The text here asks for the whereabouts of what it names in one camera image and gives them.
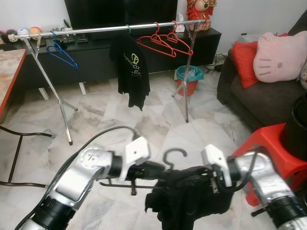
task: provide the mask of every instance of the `plastic bag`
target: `plastic bag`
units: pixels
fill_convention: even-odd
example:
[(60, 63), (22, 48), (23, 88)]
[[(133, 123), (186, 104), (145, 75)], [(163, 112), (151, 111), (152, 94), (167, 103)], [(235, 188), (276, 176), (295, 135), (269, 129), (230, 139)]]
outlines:
[[(177, 70), (176, 70), (177, 78), (180, 79), (180, 80), (183, 80), (185, 71), (186, 71), (186, 66), (180, 66), (179, 68), (177, 68)], [(203, 79), (204, 79), (203, 71), (196, 66), (190, 66), (190, 70), (188, 72), (187, 82), (199, 81), (199, 80), (203, 80)]]

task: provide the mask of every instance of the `printed logo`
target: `printed logo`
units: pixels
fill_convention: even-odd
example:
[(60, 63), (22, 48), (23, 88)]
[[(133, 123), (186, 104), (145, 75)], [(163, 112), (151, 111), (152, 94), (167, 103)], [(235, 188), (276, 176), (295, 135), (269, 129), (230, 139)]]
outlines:
[(135, 54), (132, 54), (131, 58), (132, 58), (133, 64), (138, 64), (139, 63), (139, 57), (136, 56)]

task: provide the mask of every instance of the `clothes rack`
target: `clothes rack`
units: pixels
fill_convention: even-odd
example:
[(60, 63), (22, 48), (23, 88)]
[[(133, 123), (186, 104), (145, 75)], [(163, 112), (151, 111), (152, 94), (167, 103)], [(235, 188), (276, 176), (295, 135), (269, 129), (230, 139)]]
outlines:
[[(53, 32), (55, 35), (71, 35), (71, 34), (85, 34), (85, 33), (97, 33), (97, 32), (107, 32), (107, 31), (120, 31), (120, 30), (131, 30), (131, 29), (144, 29), (144, 28), (156, 28), (158, 26), (160, 27), (165, 27), (165, 26), (174, 26), (174, 25), (184, 25), (186, 27), (186, 31), (189, 34), (189, 38), (191, 40), (191, 50), (193, 51), (194, 44), (195, 44), (195, 39), (196, 39), (196, 34), (197, 34), (197, 28), (200, 23), (204, 23), (205, 20), (193, 20), (193, 21), (182, 21), (182, 22), (170, 22), (170, 23), (158, 23), (158, 24), (141, 24), (141, 25), (125, 25), (125, 26), (115, 26), (115, 27), (104, 27), (104, 28), (95, 28), (95, 29), (81, 29), (81, 30), (71, 30), (71, 31), (58, 31), (58, 32)], [(188, 29), (189, 24), (194, 24), (194, 30), (193, 34), (191, 34), (190, 30)], [(58, 104), (62, 113), (65, 129), (66, 129), (66, 134), (68, 138), (69, 145), (72, 145), (72, 139), (68, 127), (68, 121), (66, 118), (65, 114), (65, 109), (64, 105), (77, 111), (78, 108), (75, 106), (69, 104), (68, 102), (64, 101), (57, 93), (56, 89), (54, 88), (52, 82), (50, 81), (48, 75), (46, 74), (44, 68), (42, 67), (40, 61), (38, 60), (38, 52), (39, 52), (39, 46), (40, 46), (40, 41), (42, 37), (46, 36), (53, 36), (54, 34), (51, 32), (45, 32), (45, 33), (39, 33), (39, 34), (24, 34), (24, 35), (15, 35), (14, 37), (16, 39), (21, 39), (22, 41), (25, 42), (27, 45), (28, 49), (30, 50), (35, 62), (37, 63), (39, 69), (41, 70), (43, 76), (45, 77), (49, 87), (51, 88), (52, 92), (54, 93), (56, 99), (58, 100)], [(36, 48), (33, 48), (29, 42), (29, 39), (31, 37), (38, 37)], [(189, 115), (188, 115), (188, 97), (187, 97), (187, 78), (188, 78), (188, 71), (191, 63), (191, 56), (188, 56), (188, 61), (187, 61), (187, 68), (185, 71), (185, 76), (182, 84), (177, 88), (176, 92), (172, 95), (173, 97), (179, 92), (181, 88), (184, 88), (184, 98), (185, 98), (185, 107), (186, 107), (186, 114), (185, 114), (185, 119), (186, 122), (189, 122)]]

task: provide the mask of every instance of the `blue clothes hanger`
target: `blue clothes hanger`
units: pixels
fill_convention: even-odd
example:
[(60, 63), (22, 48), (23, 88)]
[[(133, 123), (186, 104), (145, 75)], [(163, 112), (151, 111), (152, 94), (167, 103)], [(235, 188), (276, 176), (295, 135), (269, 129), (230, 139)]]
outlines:
[[(72, 57), (71, 57), (68, 53), (66, 53), (64, 50), (62, 50), (61, 46), (58, 44), (56, 34), (55, 34), (53, 31), (50, 31), (50, 32), (53, 34), (53, 37), (54, 37), (54, 40), (53, 40), (53, 41), (54, 41), (54, 44), (53, 44), (52, 46), (48, 46), (48, 47), (46, 48), (47, 53), (48, 53), (48, 54), (51, 54), (52, 56), (57, 57), (58, 59), (61, 59), (62, 61), (66, 62), (67, 64), (69, 64), (69, 65), (71, 65), (72, 67), (74, 67), (75, 69), (78, 69), (78, 68), (79, 68), (79, 67), (78, 67), (78, 64), (72, 59)], [(63, 58), (61, 58), (61, 57), (59, 57), (59, 56), (57, 56), (57, 55), (51, 53), (50, 50), (49, 50), (50, 47), (53, 47), (58, 53), (66, 55), (66, 56), (72, 61), (72, 63), (70, 63), (70, 62), (64, 60)]]

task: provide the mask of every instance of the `red cushion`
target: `red cushion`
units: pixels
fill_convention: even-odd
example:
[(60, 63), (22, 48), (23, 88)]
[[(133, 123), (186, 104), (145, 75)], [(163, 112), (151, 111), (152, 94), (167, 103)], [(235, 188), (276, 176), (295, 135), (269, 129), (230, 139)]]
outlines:
[(232, 54), (241, 77), (244, 89), (259, 82), (254, 72), (254, 58), (257, 53), (257, 42), (241, 43), (235, 42), (232, 47)]
[(283, 33), (281, 35), (278, 35), (278, 37), (287, 37), (287, 36), (289, 36), (289, 34), (287, 34), (287, 33)]

